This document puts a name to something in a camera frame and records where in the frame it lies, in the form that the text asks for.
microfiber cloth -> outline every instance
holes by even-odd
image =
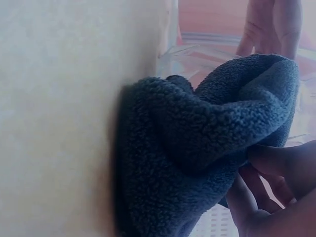
[[[184,77],[146,78],[122,99],[116,217],[123,237],[187,237],[223,199],[254,144],[282,147],[299,87],[297,64],[251,55],[193,90]]]

finger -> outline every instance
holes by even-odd
[[[301,1],[276,1],[274,4],[274,25],[281,42],[281,55],[295,59],[303,25]]]
[[[257,170],[255,170],[251,165],[248,165],[241,168],[239,172],[247,187],[253,193],[259,209],[265,210],[271,214],[282,209],[275,201],[270,199]]]
[[[253,194],[239,174],[226,194],[226,201],[238,229],[242,228],[246,220],[258,211]]]
[[[284,176],[289,160],[296,154],[296,147],[275,148],[254,145],[248,149],[248,159],[259,172],[274,176]]]
[[[296,202],[293,193],[290,191],[283,177],[263,173],[261,175],[269,183],[272,193],[284,207],[288,207]]]
[[[254,42],[248,34],[243,34],[241,41],[238,45],[236,55],[246,57],[249,56],[254,47]]]

person's hand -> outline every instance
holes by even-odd
[[[280,54],[294,59],[302,29],[300,0],[249,0],[236,54]]]
[[[316,236],[316,141],[291,148],[254,146],[226,195],[240,237]],[[268,181],[282,208],[270,199]]]

wall surface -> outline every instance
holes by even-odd
[[[0,236],[114,236],[116,103],[155,73],[168,18],[164,1],[0,2]]]

